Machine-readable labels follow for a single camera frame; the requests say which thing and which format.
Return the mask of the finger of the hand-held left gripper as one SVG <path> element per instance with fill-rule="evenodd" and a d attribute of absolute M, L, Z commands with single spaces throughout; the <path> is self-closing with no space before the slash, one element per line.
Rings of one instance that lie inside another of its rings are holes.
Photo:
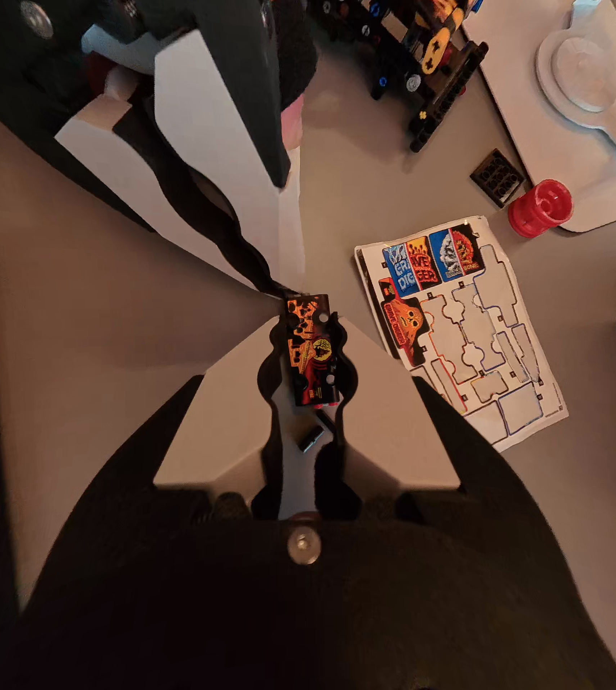
<path fill-rule="evenodd" d="M 55 138 L 155 233 L 259 292 L 284 293 L 284 190 L 229 98 L 102 94 Z"/>
<path fill-rule="evenodd" d="M 165 141 L 226 202 L 212 222 L 170 220 L 175 246 L 258 291 L 304 287 L 300 149 L 282 142 L 272 28 L 196 28 L 155 57 L 153 115 Z"/>

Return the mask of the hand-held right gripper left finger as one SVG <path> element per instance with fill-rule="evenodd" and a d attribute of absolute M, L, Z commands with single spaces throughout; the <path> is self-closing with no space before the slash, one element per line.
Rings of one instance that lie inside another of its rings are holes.
<path fill-rule="evenodd" d="M 276 519 L 283 488 L 275 392 L 285 324 L 271 318 L 211 366 L 154 477 L 160 489 L 238 493 L 255 517 Z"/>

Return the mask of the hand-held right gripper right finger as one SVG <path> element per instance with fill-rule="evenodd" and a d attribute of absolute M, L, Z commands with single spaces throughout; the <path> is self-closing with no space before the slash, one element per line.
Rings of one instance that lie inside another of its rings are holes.
<path fill-rule="evenodd" d="M 315 463 L 316 509 L 353 520 L 368 502 L 461 485 L 414 378 L 344 317 L 332 315 L 336 408 L 332 441 Z"/>

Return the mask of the flame printed black toy panel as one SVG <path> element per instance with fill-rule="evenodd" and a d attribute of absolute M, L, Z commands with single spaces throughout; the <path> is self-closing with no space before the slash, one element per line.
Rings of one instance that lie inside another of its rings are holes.
<path fill-rule="evenodd" d="M 340 401 L 337 358 L 330 331 L 326 294 L 297 295 L 285 304 L 287 351 L 295 404 L 332 407 Z"/>

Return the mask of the toy sticker sheet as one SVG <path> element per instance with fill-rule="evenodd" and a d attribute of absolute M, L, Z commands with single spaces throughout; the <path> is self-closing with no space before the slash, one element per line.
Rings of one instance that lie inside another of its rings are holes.
<path fill-rule="evenodd" d="M 510 261 L 484 216 L 356 246 L 390 356 L 502 452 L 568 417 Z"/>

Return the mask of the black toy truck model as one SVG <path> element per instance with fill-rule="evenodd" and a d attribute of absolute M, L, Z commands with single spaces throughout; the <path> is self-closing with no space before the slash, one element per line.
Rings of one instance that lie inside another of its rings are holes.
<path fill-rule="evenodd" d="M 482 1 L 305 1 L 307 12 L 332 41 L 370 47 L 378 70 L 371 96 L 394 86 L 420 100 L 408 132 L 410 151 L 423 150 L 462 96 L 488 52 L 485 42 L 453 43 L 465 19 Z"/>

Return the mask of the red toy wheel hub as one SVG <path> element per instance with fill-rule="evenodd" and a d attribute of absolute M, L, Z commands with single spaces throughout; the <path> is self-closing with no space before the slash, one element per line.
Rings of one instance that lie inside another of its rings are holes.
<path fill-rule="evenodd" d="M 574 201 L 565 185 L 545 179 L 510 203 L 508 220 L 520 236 L 533 239 L 571 220 Z"/>

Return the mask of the black square toy plate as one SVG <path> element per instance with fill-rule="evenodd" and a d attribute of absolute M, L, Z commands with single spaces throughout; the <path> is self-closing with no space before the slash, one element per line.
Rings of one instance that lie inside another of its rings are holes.
<path fill-rule="evenodd" d="M 500 209 L 511 202 L 526 178 L 503 153 L 493 149 L 470 173 L 469 178 Z"/>

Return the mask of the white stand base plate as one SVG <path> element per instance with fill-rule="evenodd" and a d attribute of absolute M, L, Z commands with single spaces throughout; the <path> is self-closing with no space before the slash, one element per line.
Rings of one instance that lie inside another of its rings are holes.
<path fill-rule="evenodd" d="M 484 1 L 464 29 L 529 178 L 571 192 L 562 227 L 616 221 L 616 2 Z"/>

